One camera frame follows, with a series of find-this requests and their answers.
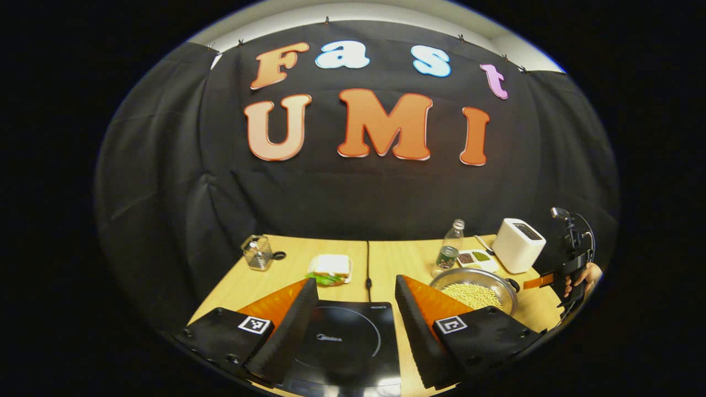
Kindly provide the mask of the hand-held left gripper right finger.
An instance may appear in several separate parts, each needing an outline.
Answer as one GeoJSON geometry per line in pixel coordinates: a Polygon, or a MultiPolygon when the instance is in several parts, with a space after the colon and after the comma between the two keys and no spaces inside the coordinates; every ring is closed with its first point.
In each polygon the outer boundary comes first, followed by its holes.
{"type": "Polygon", "coordinates": [[[497,307],[472,309],[406,275],[395,279],[395,298],[427,389],[494,374],[544,336],[497,307]]]}

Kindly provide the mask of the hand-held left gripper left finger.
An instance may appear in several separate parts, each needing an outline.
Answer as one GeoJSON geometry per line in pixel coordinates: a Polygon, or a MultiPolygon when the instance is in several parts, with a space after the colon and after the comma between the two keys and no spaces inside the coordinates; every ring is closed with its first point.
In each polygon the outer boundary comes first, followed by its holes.
{"type": "Polygon", "coordinates": [[[171,333],[171,341],[231,377],[265,387],[284,382],[318,303],[314,278],[237,310],[217,307],[171,333]]]}

